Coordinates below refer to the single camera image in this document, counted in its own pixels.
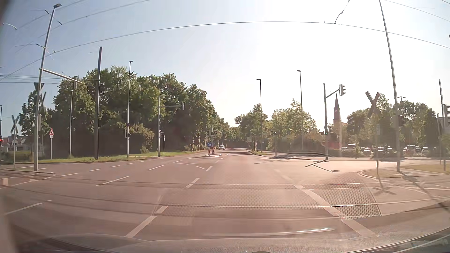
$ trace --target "sky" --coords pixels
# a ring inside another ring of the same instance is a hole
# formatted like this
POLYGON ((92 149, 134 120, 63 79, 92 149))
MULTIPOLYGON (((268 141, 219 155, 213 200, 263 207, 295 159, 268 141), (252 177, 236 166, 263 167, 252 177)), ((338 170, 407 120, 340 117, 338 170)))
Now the sky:
MULTIPOLYGON (((0 74, 5 76, 40 59, 43 36, 56 3, 49 35, 49 52, 75 47, 46 57, 44 68, 83 76, 97 67, 128 66, 138 75, 174 73, 187 85, 207 92, 218 114, 234 126, 234 118, 259 103, 263 112, 287 108, 294 98, 324 125, 324 83, 327 95, 345 85, 339 96, 341 118, 370 107, 365 92, 386 95, 394 103, 391 65, 378 0, 13 0, 0 27, 0 74), (169 27, 225 23, 146 32, 169 27)), ((441 114, 439 83, 444 103, 450 104, 450 4, 442 0, 382 0, 395 70, 397 96, 426 103, 441 114)), ((9 136, 11 115, 17 116, 37 82, 40 60, 14 75, 0 77, 3 105, 2 136, 9 136)), ((54 77, 44 73, 44 77, 54 77)), ((45 106, 52 108, 58 79, 44 79, 45 106)), ((333 122, 334 95, 327 99, 328 122, 333 122)))

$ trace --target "car hood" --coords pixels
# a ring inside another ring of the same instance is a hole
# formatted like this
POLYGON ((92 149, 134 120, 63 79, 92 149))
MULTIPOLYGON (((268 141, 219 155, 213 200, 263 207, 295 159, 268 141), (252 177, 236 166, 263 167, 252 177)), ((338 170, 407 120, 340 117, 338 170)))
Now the car hood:
POLYGON ((395 252, 421 245, 436 245, 436 238, 448 239, 448 231, 424 235, 421 232, 384 233, 353 239, 225 238, 148 241, 116 235, 78 234, 49 237, 19 246, 19 252, 111 252, 111 253, 209 253, 209 252, 395 252))

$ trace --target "church steeple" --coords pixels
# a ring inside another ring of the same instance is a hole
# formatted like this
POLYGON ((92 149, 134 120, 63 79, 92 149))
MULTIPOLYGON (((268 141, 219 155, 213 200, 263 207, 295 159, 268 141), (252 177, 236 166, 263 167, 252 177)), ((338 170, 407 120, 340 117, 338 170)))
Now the church steeple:
POLYGON ((339 108, 338 95, 336 94, 336 102, 334 102, 334 120, 341 119, 341 109, 339 108))

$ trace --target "road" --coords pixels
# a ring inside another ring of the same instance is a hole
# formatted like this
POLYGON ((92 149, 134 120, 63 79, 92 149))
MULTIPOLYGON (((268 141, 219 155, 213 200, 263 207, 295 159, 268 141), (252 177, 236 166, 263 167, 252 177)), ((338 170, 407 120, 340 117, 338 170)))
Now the road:
POLYGON ((387 242, 450 226, 448 175, 405 171, 378 180, 359 173, 373 161, 311 165, 243 149, 217 154, 41 165, 54 175, 1 168, 1 206, 17 243, 83 233, 387 242))

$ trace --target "street lamp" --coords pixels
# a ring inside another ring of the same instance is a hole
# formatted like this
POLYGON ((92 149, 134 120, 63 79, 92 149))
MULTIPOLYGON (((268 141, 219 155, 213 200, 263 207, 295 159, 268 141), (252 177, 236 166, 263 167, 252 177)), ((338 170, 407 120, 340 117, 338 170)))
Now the street lamp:
POLYGON ((126 110, 126 158, 130 158, 130 138, 128 134, 130 133, 130 81, 131 81, 131 63, 128 68, 128 108, 126 110))
POLYGON ((55 4, 53 5, 53 11, 50 17, 50 22, 49 22, 49 27, 47 29, 47 35, 45 36, 45 43, 44 43, 44 48, 42 50, 42 59, 40 61, 40 69, 39 69, 39 79, 36 85, 36 112, 34 115, 34 171, 37 171, 37 166, 38 166, 38 114, 39 114, 39 99, 40 99, 40 95, 41 95, 41 81, 42 81, 42 70, 44 69, 44 58, 45 58, 45 51, 47 50, 47 42, 49 41, 49 34, 50 34, 50 28, 52 27, 52 21, 53 21, 53 16, 55 13, 55 9, 62 6, 61 4, 55 4))
POLYGON ((297 70, 298 74, 300 75, 300 103, 301 103, 301 150, 303 151, 303 96, 302 96, 302 72, 300 70, 297 70))
POLYGON ((261 79, 257 79, 259 80, 259 110, 260 110, 260 125, 261 125, 261 132, 260 132, 260 138, 259 138, 259 145, 260 145, 260 149, 262 152, 262 93, 261 93, 261 79))

